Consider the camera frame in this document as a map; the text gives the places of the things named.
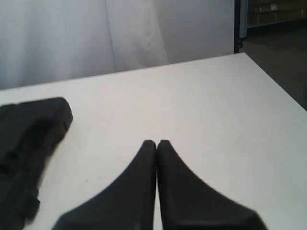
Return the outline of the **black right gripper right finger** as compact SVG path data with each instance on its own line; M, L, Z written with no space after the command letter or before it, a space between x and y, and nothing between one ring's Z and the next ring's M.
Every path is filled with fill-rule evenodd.
M165 230L267 229L256 211L201 180L168 140L161 140L157 147L157 180Z

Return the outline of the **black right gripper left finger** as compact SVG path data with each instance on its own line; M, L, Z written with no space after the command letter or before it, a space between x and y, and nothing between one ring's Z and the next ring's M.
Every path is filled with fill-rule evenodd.
M106 189L60 216L55 230L151 230L154 227L156 145L139 151Z

